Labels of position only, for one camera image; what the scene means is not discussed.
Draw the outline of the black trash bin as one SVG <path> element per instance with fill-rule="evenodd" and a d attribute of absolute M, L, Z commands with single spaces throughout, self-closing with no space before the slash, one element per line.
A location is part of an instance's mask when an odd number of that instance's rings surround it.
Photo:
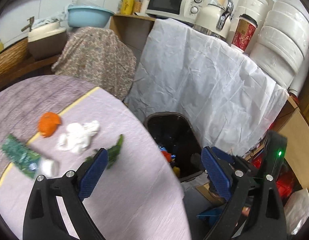
<path fill-rule="evenodd" d="M 187 118 L 176 112 L 149 115 L 144 126 L 160 149 L 171 154 L 170 166 L 179 168 L 179 181 L 191 181 L 203 173 L 202 147 Z"/>

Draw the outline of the crumpled white tissue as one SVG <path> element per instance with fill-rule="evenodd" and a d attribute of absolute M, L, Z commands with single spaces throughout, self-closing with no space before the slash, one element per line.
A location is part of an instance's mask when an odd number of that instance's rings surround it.
<path fill-rule="evenodd" d="M 82 154 L 89 148 L 92 138 L 99 132 L 100 123 L 97 120 L 86 122 L 83 125 L 73 122 L 66 127 L 57 141 L 59 151 L 69 151 L 73 154 Z"/>
<path fill-rule="evenodd" d="M 58 161 L 41 157 L 39 161 L 38 175 L 44 175 L 46 178 L 54 178 L 59 173 Z"/>

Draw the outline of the green leaf scrap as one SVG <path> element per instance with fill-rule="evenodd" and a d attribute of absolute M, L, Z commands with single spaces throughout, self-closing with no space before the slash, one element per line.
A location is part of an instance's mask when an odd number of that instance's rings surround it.
<path fill-rule="evenodd" d="M 123 145 L 123 139 L 124 139 L 123 134 L 119 135 L 116 144 L 113 145 L 111 148 L 107 149 L 107 164 L 105 164 L 105 162 L 99 164 L 99 167 L 103 168 L 103 170 L 110 169 L 116 162 Z"/>

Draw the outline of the orange peel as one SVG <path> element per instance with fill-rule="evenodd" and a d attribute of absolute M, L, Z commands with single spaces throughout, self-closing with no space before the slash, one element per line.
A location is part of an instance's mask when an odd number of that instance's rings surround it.
<path fill-rule="evenodd" d="M 39 119 L 37 125 L 38 132 L 42 137 L 50 137 L 55 133 L 61 123 L 61 118 L 58 114 L 46 112 Z"/>

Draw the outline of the lilac tablecloth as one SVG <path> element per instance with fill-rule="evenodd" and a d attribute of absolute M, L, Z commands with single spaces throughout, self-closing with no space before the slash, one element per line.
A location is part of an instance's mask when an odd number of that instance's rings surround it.
<path fill-rule="evenodd" d="M 105 90 L 43 75 L 0 92 L 0 215 L 22 239 L 191 239 L 183 189 Z"/>

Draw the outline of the white draped cloth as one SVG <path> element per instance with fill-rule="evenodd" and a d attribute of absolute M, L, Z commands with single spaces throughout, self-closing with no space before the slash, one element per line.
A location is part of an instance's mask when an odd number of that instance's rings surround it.
<path fill-rule="evenodd" d="M 289 95 L 248 56 L 173 19 L 156 20 L 126 102 L 141 121 L 177 112 L 201 146 L 243 156 Z"/>

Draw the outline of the woven wicker basket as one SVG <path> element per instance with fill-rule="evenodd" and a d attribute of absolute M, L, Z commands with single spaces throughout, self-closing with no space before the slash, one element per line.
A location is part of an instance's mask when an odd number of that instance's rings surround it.
<path fill-rule="evenodd" d="M 24 38 L 0 52 L 0 76 L 8 74 L 30 57 L 27 44 L 28 40 Z"/>

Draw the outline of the stack of white bowls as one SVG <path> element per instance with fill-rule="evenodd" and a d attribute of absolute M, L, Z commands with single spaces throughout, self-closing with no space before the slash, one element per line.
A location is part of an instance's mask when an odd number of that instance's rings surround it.
<path fill-rule="evenodd" d="M 250 58 L 284 89 L 309 60 L 309 13 L 301 0 L 276 0 Z"/>

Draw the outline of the floral patterned cloth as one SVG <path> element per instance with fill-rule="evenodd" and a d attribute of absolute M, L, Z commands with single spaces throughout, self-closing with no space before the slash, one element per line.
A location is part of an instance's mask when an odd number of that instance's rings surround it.
<path fill-rule="evenodd" d="M 69 34 L 51 70 L 56 75 L 89 81 L 124 100 L 133 84 L 136 62 L 133 51 L 114 31 L 83 27 Z"/>

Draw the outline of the white rice cooker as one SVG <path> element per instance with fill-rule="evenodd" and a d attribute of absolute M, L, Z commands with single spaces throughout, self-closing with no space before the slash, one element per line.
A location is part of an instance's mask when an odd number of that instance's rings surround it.
<path fill-rule="evenodd" d="M 67 28 L 54 22 L 32 29 L 27 36 L 27 47 L 32 57 L 39 61 L 60 54 L 67 39 Z"/>

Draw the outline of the red paper cup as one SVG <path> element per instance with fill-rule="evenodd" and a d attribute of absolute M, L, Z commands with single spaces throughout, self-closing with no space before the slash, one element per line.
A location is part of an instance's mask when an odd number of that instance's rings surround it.
<path fill-rule="evenodd" d="M 238 49 L 242 53 L 248 47 L 258 24 L 255 19 L 247 14 L 239 17 L 239 22 L 231 43 L 231 47 Z"/>

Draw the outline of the white electric kettle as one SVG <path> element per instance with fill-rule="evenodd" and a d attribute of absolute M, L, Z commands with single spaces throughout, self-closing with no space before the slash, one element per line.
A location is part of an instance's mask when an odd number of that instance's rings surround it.
<path fill-rule="evenodd" d="M 231 15 L 234 9 L 232 0 L 227 0 L 227 6 L 208 4 L 202 8 L 196 17 L 193 29 L 208 36 L 226 41 L 231 27 Z"/>

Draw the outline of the light blue plastic basin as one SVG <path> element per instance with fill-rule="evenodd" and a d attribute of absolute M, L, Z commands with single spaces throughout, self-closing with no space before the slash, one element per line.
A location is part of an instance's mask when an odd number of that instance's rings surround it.
<path fill-rule="evenodd" d="M 68 7 L 68 26 L 72 28 L 104 28 L 114 12 L 95 6 L 71 5 Z"/>

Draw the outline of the white microwave oven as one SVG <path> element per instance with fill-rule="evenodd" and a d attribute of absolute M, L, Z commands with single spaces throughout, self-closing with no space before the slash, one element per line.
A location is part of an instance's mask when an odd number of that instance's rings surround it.
<path fill-rule="evenodd" d="M 208 4 L 220 3 L 218 0 L 149 0 L 146 13 L 156 18 L 173 18 L 194 24 L 199 11 Z"/>

